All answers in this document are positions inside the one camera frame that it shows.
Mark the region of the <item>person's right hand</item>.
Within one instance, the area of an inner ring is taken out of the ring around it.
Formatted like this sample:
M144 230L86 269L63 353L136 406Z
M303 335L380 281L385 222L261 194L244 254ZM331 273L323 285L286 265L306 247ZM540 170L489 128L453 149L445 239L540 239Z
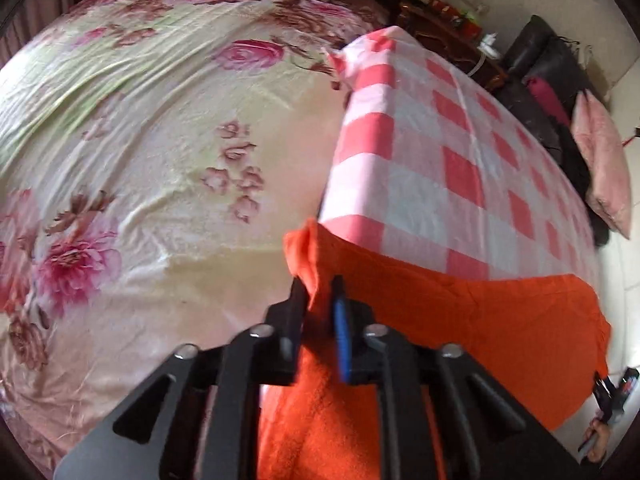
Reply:
M578 451L580 458L588 460L592 464L600 464L605 458L610 437L610 426L602 420L594 418L586 430L585 442Z

